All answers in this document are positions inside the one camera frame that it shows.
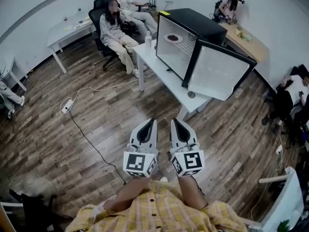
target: white sneaker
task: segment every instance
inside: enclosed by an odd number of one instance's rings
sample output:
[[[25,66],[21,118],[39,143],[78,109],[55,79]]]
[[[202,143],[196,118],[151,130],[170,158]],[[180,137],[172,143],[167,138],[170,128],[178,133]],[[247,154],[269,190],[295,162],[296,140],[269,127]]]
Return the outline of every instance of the white sneaker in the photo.
[[[168,180],[166,177],[162,177],[162,178],[160,179],[160,181],[162,181],[162,182],[168,182],[169,180]]]
[[[139,79],[139,76],[140,76],[140,74],[139,74],[139,69],[135,68],[135,69],[132,71],[132,73],[133,73],[133,75],[135,75],[136,78]]]
[[[146,64],[143,64],[143,71],[147,70],[148,66]]]
[[[25,96],[22,96],[22,97],[21,97],[21,100],[22,100],[22,101],[21,101],[20,105],[23,106],[24,103],[25,103]]]

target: black frame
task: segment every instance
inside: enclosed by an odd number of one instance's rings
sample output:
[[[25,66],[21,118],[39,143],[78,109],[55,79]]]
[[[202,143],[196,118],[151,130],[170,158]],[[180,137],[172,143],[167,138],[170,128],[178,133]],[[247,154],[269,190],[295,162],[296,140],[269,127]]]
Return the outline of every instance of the black frame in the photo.
[[[214,49],[216,51],[228,54],[228,55],[230,55],[230,56],[232,56],[234,58],[238,58],[239,60],[244,61],[244,62],[250,64],[250,67],[248,68],[248,70],[245,72],[245,74],[241,77],[241,79],[234,86],[233,93],[235,92],[235,90],[240,86],[240,84],[246,79],[246,77],[249,75],[249,73],[257,65],[257,62],[253,58],[246,57],[246,56],[244,56],[244,55],[242,55],[240,53],[237,53],[237,52],[233,52],[233,51],[228,50],[228,49],[226,49],[226,48],[224,48],[222,46],[218,46],[218,45],[209,43],[204,38],[197,36],[196,44],[195,44],[195,47],[194,47],[194,50],[193,50],[193,53],[192,53],[192,57],[191,57],[191,60],[190,60],[190,63],[189,63],[186,75],[185,75],[184,80],[183,80],[182,87],[188,88],[188,84],[190,82],[190,79],[191,79],[192,73],[194,71],[197,59],[198,59],[200,51],[202,49],[202,46],[205,46],[205,47]]]
[[[160,17],[163,16],[165,17],[165,19],[177,24],[178,26],[184,28],[185,30],[189,31],[190,33],[192,33],[195,37],[196,37],[196,33],[194,31],[192,31],[191,29],[189,29],[188,27],[186,27],[185,25],[179,25],[175,20],[168,18],[166,15],[162,14],[162,13],[158,13],[158,32],[156,34],[156,49],[155,49],[155,55],[158,59],[160,59],[167,67],[169,70],[171,70],[172,72],[174,72],[176,74],[176,76],[178,76],[181,80],[183,80],[162,58],[160,58],[158,56],[158,45],[159,45],[159,29],[160,29]]]

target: white shirt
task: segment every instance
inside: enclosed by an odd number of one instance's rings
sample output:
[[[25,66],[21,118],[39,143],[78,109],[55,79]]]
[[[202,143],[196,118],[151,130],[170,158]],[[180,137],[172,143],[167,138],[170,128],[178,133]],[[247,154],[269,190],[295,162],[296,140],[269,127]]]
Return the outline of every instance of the white shirt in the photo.
[[[304,86],[303,79],[299,75],[291,75],[293,83],[286,89],[292,98],[293,105],[297,104],[300,100],[299,92],[303,92],[303,99],[306,102],[308,96],[308,88]]]
[[[133,0],[116,0],[116,1],[120,4],[121,12],[124,15],[131,15],[134,12],[131,6]]]

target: knee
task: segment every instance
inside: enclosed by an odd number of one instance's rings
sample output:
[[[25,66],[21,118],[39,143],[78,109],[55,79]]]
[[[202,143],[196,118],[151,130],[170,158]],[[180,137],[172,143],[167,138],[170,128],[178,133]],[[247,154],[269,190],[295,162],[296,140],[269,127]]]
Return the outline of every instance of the knee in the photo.
[[[121,48],[119,48],[119,50],[117,52],[118,52],[118,55],[127,54],[127,51],[123,46]]]
[[[132,45],[133,45],[133,47],[135,47],[135,46],[138,46],[139,43],[138,43],[137,41],[133,40],[133,41],[132,41]]]
[[[137,20],[137,21],[135,21],[134,23],[135,23],[136,26],[138,26],[139,28],[145,26],[144,23],[143,23],[142,21],[140,21],[140,20]]]

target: sneaker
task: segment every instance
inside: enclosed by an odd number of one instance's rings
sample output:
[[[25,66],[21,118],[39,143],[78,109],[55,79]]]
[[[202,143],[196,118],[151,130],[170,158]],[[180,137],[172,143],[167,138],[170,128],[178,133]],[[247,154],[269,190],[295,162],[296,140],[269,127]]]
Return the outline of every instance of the sneaker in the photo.
[[[276,124],[275,127],[272,129],[272,132],[273,132],[276,136],[278,136],[279,130],[280,130],[280,125]]]
[[[139,74],[139,69],[135,68],[133,71],[132,71],[133,75],[135,75],[136,78],[139,78],[140,74]]]
[[[162,178],[160,179],[160,181],[162,181],[162,182],[168,182],[169,180],[168,180],[166,177],[162,177]]]
[[[21,97],[21,100],[22,100],[22,101],[21,101],[20,105],[23,106],[24,103],[25,103],[25,96],[22,96],[22,97]]]
[[[270,118],[269,116],[265,116],[263,119],[262,119],[262,125],[265,126],[267,125],[267,123],[269,122]]]
[[[148,66],[146,64],[143,64],[143,71],[147,70]]]

